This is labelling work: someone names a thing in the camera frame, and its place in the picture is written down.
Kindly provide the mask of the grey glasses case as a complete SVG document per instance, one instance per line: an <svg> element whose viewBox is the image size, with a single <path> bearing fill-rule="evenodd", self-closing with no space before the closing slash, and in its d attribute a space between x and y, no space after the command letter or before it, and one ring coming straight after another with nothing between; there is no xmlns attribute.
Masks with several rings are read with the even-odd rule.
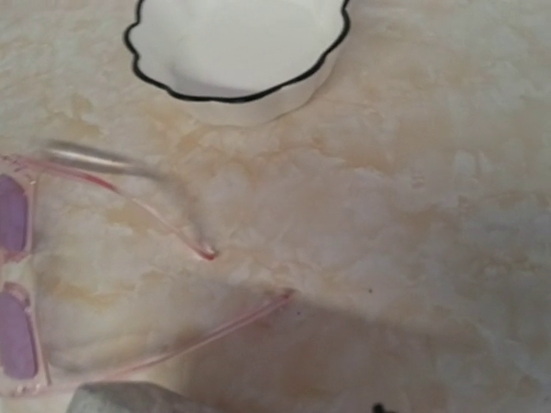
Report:
<svg viewBox="0 0 551 413"><path fill-rule="evenodd" d="M79 386L67 412L191 412L184 396L147 382L96 382Z"/></svg>

